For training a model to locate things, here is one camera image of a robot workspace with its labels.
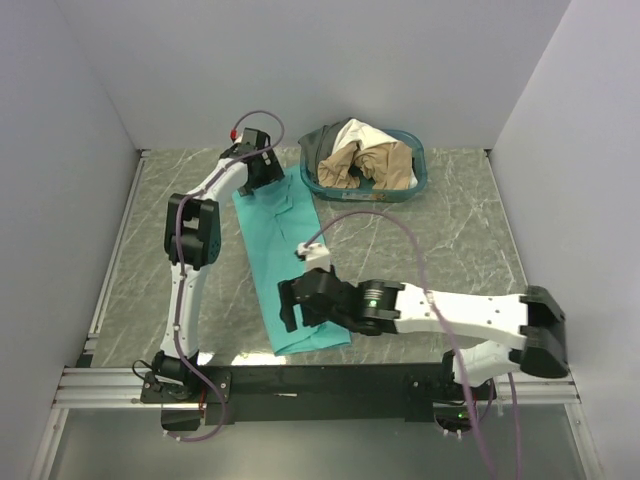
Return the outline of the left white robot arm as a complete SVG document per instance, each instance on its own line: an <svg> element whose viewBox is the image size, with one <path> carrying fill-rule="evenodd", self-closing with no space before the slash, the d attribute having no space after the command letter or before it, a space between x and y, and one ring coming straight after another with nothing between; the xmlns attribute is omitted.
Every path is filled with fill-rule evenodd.
<svg viewBox="0 0 640 480"><path fill-rule="evenodd" d="M188 192L169 198L164 250L171 264L171 297L166 330L151 369L176 401L193 399L200 388L194 372L199 312L207 275L221 251L220 209L235 193L251 195L283 178L270 136L246 128L232 137L231 147L207 177Z"/></svg>

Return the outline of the teal t shirt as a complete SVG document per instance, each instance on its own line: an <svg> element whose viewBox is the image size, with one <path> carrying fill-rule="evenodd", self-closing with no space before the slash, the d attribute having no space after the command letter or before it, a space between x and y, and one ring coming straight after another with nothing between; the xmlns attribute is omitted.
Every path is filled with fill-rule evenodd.
<svg viewBox="0 0 640 480"><path fill-rule="evenodd" d="M234 195L233 201L273 353L284 356L349 345L351 334L343 327L332 323L303 326L298 306L294 308L296 331L287 332L280 318L277 285L304 273L295 251L320 230L311 192L299 169L287 168L283 180L252 195Z"/></svg>

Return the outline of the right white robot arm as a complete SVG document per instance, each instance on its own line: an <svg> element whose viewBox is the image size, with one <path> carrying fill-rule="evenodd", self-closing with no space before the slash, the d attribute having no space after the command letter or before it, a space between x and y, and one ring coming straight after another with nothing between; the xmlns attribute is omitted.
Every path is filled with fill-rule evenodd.
<svg viewBox="0 0 640 480"><path fill-rule="evenodd" d="M440 390L452 399L514 371L543 379L569 373L566 316L540 286L502 296L425 292L385 280L352 285L315 268L279 282L278 292L280 318L289 332L331 322L366 336L452 332L478 339L456 351L452 365L439 374Z"/></svg>

